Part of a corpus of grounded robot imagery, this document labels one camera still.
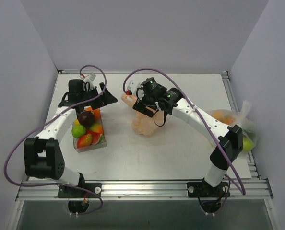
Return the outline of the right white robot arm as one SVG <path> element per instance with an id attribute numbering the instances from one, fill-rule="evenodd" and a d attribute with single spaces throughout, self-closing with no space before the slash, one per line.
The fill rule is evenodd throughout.
<path id="1" fill-rule="evenodd" d="M 243 150 L 242 129 L 220 122 L 184 97 L 178 88 L 167 89 L 154 78 L 147 78 L 143 83 L 131 81 L 127 91 L 136 96 L 133 109 L 154 117 L 162 111 L 165 116 L 174 116 L 190 125 L 215 144 L 210 155 L 211 167 L 204 177 L 202 191 L 213 196 L 219 190 L 226 171 Z"/>

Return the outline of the orange plastic shopping bag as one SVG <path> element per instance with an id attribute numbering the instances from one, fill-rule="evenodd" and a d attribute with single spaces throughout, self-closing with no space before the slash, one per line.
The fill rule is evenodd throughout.
<path id="1" fill-rule="evenodd" d="M 131 127 L 136 134 L 151 136 L 164 123 L 163 111 L 157 112 L 155 116 L 151 118 L 132 108 L 137 100 L 136 96 L 123 93 L 121 95 L 121 99 L 135 112 L 135 117 L 132 120 Z"/>

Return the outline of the dark red fake fruit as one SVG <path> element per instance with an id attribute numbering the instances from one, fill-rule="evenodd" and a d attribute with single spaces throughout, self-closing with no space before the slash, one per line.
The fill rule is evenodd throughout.
<path id="1" fill-rule="evenodd" d="M 83 111 L 78 117 L 78 122 L 84 127 L 90 127 L 95 122 L 95 115 L 92 111 Z"/>

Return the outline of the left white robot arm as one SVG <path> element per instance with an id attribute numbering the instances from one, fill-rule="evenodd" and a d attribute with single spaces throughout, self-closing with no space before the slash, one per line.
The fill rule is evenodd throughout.
<path id="1" fill-rule="evenodd" d="M 69 192 L 81 197 L 86 191 L 82 175 L 65 166 L 59 143 L 68 128 L 85 107 L 98 109 L 118 100 L 100 83 L 101 92 L 81 79 L 69 80 L 68 91 L 58 104 L 51 122 L 34 138 L 24 141 L 24 166 L 29 177 L 51 179 L 60 184 L 69 184 Z"/>

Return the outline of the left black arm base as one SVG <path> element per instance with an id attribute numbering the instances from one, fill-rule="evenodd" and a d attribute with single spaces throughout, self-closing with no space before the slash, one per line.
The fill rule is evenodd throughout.
<path id="1" fill-rule="evenodd" d="M 67 208 L 70 215 L 82 216 L 91 214 L 100 210 L 103 207 L 103 200 L 101 198 L 102 184 L 99 182 L 85 183 L 80 186 L 59 186 L 57 198 L 68 199 Z M 98 199 L 100 205 L 91 209 L 90 198 Z"/>

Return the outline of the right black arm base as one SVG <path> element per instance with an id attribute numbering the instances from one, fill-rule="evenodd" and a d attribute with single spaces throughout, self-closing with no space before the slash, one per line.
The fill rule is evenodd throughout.
<path id="1" fill-rule="evenodd" d="M 226 204 L 230 197 L 230 182 L 221 182 L 212 187 L 204 180 L 201 182 L 187 182 L 189 198 L 197 198 L 206 216 L 214 217 Z"/>

